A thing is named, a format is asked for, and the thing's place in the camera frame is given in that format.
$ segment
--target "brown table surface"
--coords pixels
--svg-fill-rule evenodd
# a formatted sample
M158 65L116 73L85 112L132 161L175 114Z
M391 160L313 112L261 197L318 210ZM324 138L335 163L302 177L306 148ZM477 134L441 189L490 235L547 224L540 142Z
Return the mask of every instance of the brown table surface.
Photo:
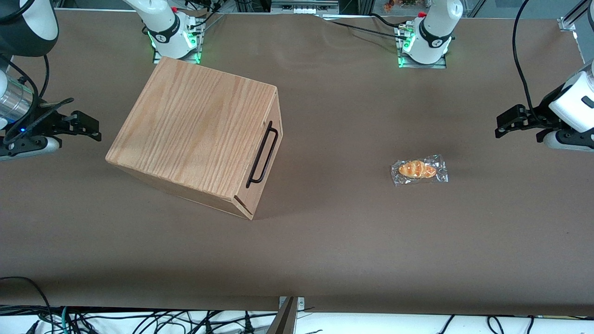
M446 70L401 69L394 41L310 15L227 15L202 65L278 86L285 137L247 221L165 193L104 156L154 68L133 12L60 11L47 99L74 97L103 141L0 164L0 272L55 305L593 315L594 156L537 131L494 138L525 103L512 20L456 28ZM344 20L390 32L375 19ZM520 24L535 104L582 63L554 20ZM43 82L41 59L16 62ZM394 187L442 154L450 182ZM0 304L41 303L1 283Z

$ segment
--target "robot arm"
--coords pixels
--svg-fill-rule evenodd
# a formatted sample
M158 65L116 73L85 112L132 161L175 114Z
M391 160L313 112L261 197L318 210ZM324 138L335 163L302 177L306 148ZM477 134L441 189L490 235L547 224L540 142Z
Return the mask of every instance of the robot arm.
M408 23L414 35L403 51L420 64L437 62L447 52L463 10L460 0L435 0L426 17L417 17Z
M147 26L161 56L182 58L197 47L197 19L176 12L165 0L124 0ZM0 53L45 56L58 40L58 22L50 0L0 1ZM99 122L75 111L61 115L57 109L72 101L47 103L36 88L0 71L0 161L51 153L62 146L58 134L82 134L101 140Z
M183 58L198 45L190 38L198 34L197 19L173 11L165 0L123 0L142 18L155 49L161 56Z
M594 2L587 5L592 29ZM516 130L543 129L538 143L553 149L594 152L594 73L592 61L574 73L564 84L546 95L540 105L529 110L516 105L497 117L495 138Z
M0 53L7 56L45 56L58 39L58 22L49 0L3 0L0 2ZM62 146L58 134L82 134L101 140L99 122L74 111L70 116L58 108L73 101L47 103L27 75L10 63L23 78L0 71L0 161L51 153ZM25 86L29 81L32 89Z

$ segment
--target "wood grain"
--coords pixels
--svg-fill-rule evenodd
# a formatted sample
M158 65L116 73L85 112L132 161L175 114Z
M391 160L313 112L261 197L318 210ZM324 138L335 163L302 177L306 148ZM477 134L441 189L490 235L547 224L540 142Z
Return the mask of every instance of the wood grain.
M228 210L220 200L241 206L235 196L275 104L272 85L164 58L105 159L150 176L159 189L251 219L244 207Z
M280 141L283 138L283 124L280 119L280 105L278 96L275 96L272 104L270 106L270 113L268 114L268 118L264 121L264 131L262 131L262 137L266 133L266 129L268 127L268 122L272 121L272 127L275 128L279 132L279 138L276 141L276 145L274 147L274 152L270 157L270 163L268 163L268 170L264 175L264 179L261 183L252 183L249 188L246 188L246 183L249 179L249 174L252 169L252 165L248 166L246 170L245 176L241 184L239 185L239 190L237 192L237 199L240 203L244 205L244 207L253 215L255 214L256 207L260 202L260 197L262 196L262 191L264 191L264 185L266 184L266 180L268 180L268 176L270 175L270 167L274 162L274 158L276 157L276 153L279 150ZM268 152L272 147L274 134L269 134L268 139L266 140L266 145L264 146L264 150L262 151L262 157L258 161L258 166L254 172L254 178L258 178L262 174L262 170L264 168L264 164L266 162L266 157Z

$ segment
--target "cable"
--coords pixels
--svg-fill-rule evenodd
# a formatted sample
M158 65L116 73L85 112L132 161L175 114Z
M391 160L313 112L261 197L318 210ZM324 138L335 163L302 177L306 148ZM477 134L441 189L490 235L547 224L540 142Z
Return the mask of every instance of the cable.
M16 121L14 123L14 125L8 131L6 131L6 133L4 134L4 139L2 140L2 142L5 145L10 145L10 144L14 143L15 140L14 140L14 138L8 139L10 137L9 135L12 134L14 131L16 131L16 129L20 129L21 124L24 122L24 120L29 119L29 117L31 116L31 114L33 113L35 108L37 107L37 104L39 103L39 91L37 90L37 86L35 85L33 80L31 80L31 78L27 75L27 73L25 73L23 70L21 70L20 67L16 66L10 59L8 59L3 54L0 54L0 58L2 58L8 65L10 65L15 70L17 70L17 72L19 72L25 78L25 80L29 82L29 84L31 85L31 88L33 89L33 101L31 102L31 105L29 106L29 110L27 110L25 115L23 115L23 117L21 117L18 121Z
M74 101L73 98L69 97L67 99L64 99L58 103L56 103L51 109L49 109L48 111L46 111L43 115L41 115L38 119L36 119L33 123L29 124L25 130L22 130L21 133L17 134L16 136L14 136L14 138L12 138L8 144L14 143L15 141L23 138L27 133L31 132L32 129L34 129L36 126L39 125L39 123L41 123L44 119L46 119L49 115L51 115L52 113L54 113L55 111L58 110L58 108L60 108L63 105L67 105L69 103L71 103L72 101Z
M9 23L10 21L20 17L24 12L27 11L27 9L29 9L31 7L31 5L33 5L33 3L35 2L35 0L27 0L27 2L25 2L25 5L22 6L21 8L17 9L16 11L0 17L0 24L5 24L5 23Z
M534 107L532 106L532 99L530 98L530 92L528 91L528 83L526 82L526 77L524 77L524 72L520 66L520 61L518 60L517 48L516 48L516 33L518 29L518 22L520 21L520 16L524 11L524 7L528 4L530 0L524 0L520 9L518 10L518 14L516 15L516 20L514 21L514 32L511 35L511 50L514 54L514 62L516 63L516 68L518 70L518 74L520 75L520 79L522 81L522 85L524 86L524 93L526 94L526 101L528 102L528 109L530 109L532 115L536 118L536 120L542 124L542 120L538 117L535 113Z
M168 314L168 313L169 313L169 312L167 311L167 312L163 313L162 315L160 315L159 317L157 317L157 312L153 312L153 314L152 314L151 316L152 316L152 317L154 317L154 320L153 320L152 322L148 323L148 325L147 325L147 326L146 326L146 327L145 327L145 328L144 328L144 329L143 329L143 330L142 330L140 333L144 332L144 331L145 331L147 328L149 328L149 326L150 326L151 324L153 324L154 322L158 321L158 320L159 320L159 318L161 318L162 316L164 316L165 314ZM147 321L147 320L148 320L148 319L149 319L151 316L148 316L146 319L144 319L142 322L140 322L140 323L138 324L138 326L136 326L136 328L135 328L135 329L132 331L132 334L135 334L135 333L136 333L136 331L137 331L137 330L140 328L140 326L142 326L142 324L143 324L145 321Z
M379 18L380 21L382 21L382 23L384 23L385 25L390 26L392 28L398 28L399 25L401 25L403 23L406 23L406 21L401 22L401 23L396 23L396 24L390 23L390 22L386 21L383 17L379 16L378 14L376 14L374 12L373 13L370 13L369 16L373 16L373 17Z
M497 333L497 332L495 331L495 329L493 329L493 327L491 327L491 319L495 319L495 322L497 322L497 326L499 326L499 330L501 331L501 333ZM503 332L503 327L501 326L501 323L499 322L499 319L497 319L497 317L494 317L494 316L488 316L488 317L486 318L486 325L487 325L487 326L489 326L489 329L491 330L491 332L492 332L493 334L505 334L505 333Z
M534 324L534 316L530 316L530 324L528 325L528 329L526 329L526 334L530 334L533 324Z
M43 55L43 62L45 63L45 80L43 81L43 87L41 87L41 91L39 91L39 98L41 99L45 94L45 90L48 87L49 83L49 59L48 55Z
M206 21L209 20L209 18L211 18L213 15L215 15L215 13L217 13L217 11L213 11L212 13L210 13L210 15L207 18L204 19L204 21L202 21L202 22L200 22L200 23L198 23L198 24L196 24L194 26L190 26L189 28L190 29L194 29L196 27L202 26L204 23L206 23Z
M64 333L70 334L68 328L66 327L66 309L67 306L62 309L62 328L64 328Z
M157 333L157 332L158 332L158 331L159 331L161 328L165 327L165 325L166 325L166 324L168 324L168 323L172 323L171 321L172 321L173 319L175 319L175 318L177 318L177 317L181 316L181 315L182 315L182 314L184 314L184 313L185 313L185 311L181 311L180 313L178 313L178 314L176 314L176 315L172 316L171 318L169 318L169 320L167 320L166 322L164 322L164 323L161 323L161 324L157 324L157 327L155 327L155 329L154 329L154 332L155 332L155 333Z
M382 33L382 32L375 31L375 30L370 30L370 29L365 29L365 28L361 28L361 27L351 26L350 24L341 23L341 22L335 22L335 21L331 21L331 22L334 23L334 24L338 24L339 26L344 26L344 27L349 27L349 28L358 29L358 30L362 30L362 31L367 31L368 33L374 33L374 34L378 34L378 35L382 35L382 36L388 36L388 37L392 37L392 38L398 38L398 39L402 39L402 40L405 40L406 39L406 37L404 37L404 36L396 36L395 34Z
M6 279L20 279L22 281L27 281L29 284L33 285L33 287L35 288L35 290L37 290L37 292L39 292L39 295L41 295L41 298L43 298L43 302L45 303L45 306L48 308L48 313L50 318L52 317L52 309L49 306L49 301L48 298L45 296L45 294L43 293L43 291L41 290L41 288L39 288L39 285L37 285L37 283L35 283L32 279L27 278L27 277L23 277L23 276L6 276L6 277L0 277L0 281L4 281ZM52 334L54 333L55 328L54 328L54 323L52 321Z
M447 326L450 325L451 320L454 319L454 316L456 316L455 314L450 315L450 318L445 322L444 327L441 329L441 331L437 334L444 334L447 330Z

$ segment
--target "plastic wrapper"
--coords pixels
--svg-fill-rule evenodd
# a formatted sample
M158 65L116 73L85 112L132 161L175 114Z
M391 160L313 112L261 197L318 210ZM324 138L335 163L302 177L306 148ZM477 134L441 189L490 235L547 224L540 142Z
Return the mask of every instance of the plastic wrapper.
M394 185L447 182L446 163L441 155L400 160L391 167Z

